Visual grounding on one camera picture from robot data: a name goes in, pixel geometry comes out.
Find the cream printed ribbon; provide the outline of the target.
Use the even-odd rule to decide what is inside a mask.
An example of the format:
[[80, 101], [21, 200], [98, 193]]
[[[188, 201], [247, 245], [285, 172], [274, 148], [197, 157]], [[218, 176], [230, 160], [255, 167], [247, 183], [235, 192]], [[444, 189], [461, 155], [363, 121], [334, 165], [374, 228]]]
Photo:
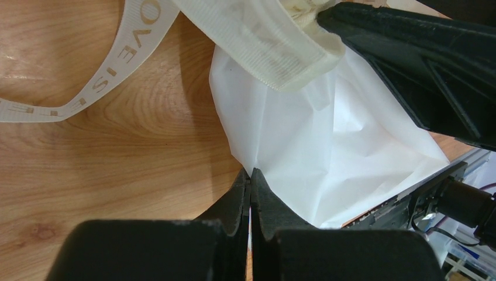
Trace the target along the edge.
[[334, 68], [339, 36], [317, 25], [332, 1], [2, 1], [1, 121], [59, 122], [141, 65], [173, 91], [215, 48], [259, 81], [296, 90]]

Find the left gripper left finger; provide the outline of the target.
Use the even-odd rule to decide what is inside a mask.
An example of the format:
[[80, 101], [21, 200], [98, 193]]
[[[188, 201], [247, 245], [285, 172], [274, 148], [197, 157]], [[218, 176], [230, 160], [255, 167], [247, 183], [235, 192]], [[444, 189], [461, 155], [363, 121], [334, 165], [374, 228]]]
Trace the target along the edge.
[[66, 238], [47, 280], [244, 280], [249, 175], [193, 220], [88, 220]]

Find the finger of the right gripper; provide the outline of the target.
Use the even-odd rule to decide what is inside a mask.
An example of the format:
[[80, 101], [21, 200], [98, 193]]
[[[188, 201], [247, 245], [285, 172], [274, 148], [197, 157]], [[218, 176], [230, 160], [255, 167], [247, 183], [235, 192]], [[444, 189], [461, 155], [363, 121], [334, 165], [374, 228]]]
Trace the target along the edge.
[[419, 128], [495, 150], [495, 3], [428, 2], [438, 16], [342, 2], [317, 16]]

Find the white wrapping paper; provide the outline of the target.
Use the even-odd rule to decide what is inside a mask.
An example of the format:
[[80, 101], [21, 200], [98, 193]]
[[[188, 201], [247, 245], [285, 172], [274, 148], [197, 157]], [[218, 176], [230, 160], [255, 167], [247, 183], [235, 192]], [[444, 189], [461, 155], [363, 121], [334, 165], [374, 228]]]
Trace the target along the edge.
[[209, 82], [232, 155], [318, 228], [339, 228], [449, 163], [350, 49], [335, 69], [284, 93], [216, 48]]

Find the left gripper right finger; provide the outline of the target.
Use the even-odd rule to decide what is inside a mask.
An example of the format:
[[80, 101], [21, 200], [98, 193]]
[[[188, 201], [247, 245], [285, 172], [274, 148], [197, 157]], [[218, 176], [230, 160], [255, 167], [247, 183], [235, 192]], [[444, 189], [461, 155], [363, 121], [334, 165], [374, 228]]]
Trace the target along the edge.
[[272, 192], [261, 170], [250, 179], [255, 280], [443, 280], [419, 234], [318, 229]]

